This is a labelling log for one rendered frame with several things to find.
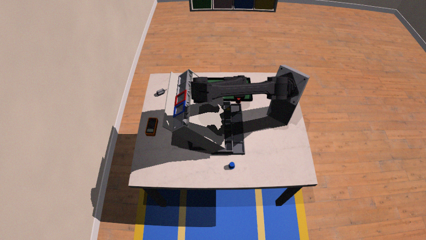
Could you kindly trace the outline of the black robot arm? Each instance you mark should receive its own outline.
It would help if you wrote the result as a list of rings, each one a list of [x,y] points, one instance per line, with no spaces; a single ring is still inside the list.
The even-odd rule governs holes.
[[[267,81],[261,83],[247,83],[245,76],[224,77],[223,81],[216,82],[208,82],[207,77],[196,77],[191,82],[191,99],[194,103],[212,102],[213,99],[226,96],[254,94],[267,94],[267,99],[273,100],[287,99],[298,95],[299,91],[292,72],[274,78],[267,77]]]

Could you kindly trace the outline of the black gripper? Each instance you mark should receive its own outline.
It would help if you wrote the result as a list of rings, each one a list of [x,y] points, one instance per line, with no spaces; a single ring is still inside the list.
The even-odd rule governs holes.
[[[238,100],[237,98],[240,98],[240,100]],[[234,96],[234,99],[237,101],[237,102],[240,102],[241,100],[243,100],[245,98],[245,95],[240,95],[240,96]]]

